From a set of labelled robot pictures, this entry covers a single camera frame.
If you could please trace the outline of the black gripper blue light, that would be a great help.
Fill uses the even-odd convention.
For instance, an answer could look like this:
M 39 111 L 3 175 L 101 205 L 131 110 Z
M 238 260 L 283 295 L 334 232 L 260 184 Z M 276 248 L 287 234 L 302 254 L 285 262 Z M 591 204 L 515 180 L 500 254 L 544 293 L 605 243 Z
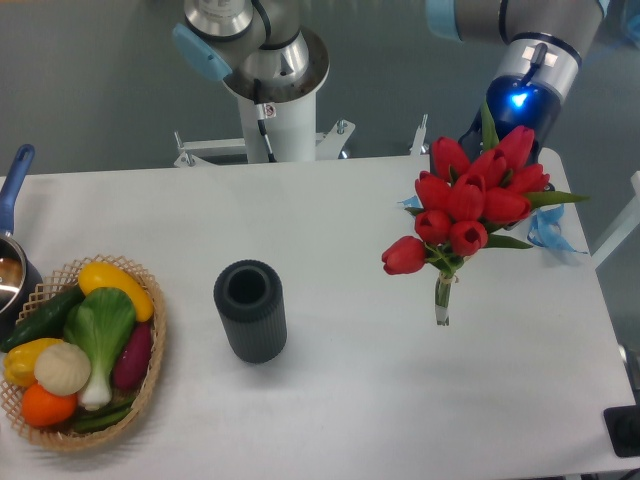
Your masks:
M 541 85 L 510 76 L 493 81 L 469 129 L 431 143 L 429 190 L 450 192 L 467 179 L 479 191 L 552 191 L 538 155 L 559 110 L 560 101 Z

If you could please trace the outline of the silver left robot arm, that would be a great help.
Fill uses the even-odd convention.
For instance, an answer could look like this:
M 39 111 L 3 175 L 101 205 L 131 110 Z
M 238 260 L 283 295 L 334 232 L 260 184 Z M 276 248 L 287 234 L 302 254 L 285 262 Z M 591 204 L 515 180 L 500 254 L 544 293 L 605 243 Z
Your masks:
M 328 50 L 301 24 L 298 1 L 186 1 L 183 10 L 172 31 L 182 58 L 255 104 L 299 100 L 328 76 Z

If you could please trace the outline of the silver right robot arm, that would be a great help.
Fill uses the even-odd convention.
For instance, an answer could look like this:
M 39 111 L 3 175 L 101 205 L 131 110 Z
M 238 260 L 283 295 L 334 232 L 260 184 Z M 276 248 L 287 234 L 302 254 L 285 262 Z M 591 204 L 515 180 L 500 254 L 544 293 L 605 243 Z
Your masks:
M 607 1 L 427 1 L 437 36 L 458 42 L 500 42 L 506 51 L 481 105 L 497 137 L 523 125 L 535 132 L 535 164 L 595 35 Z

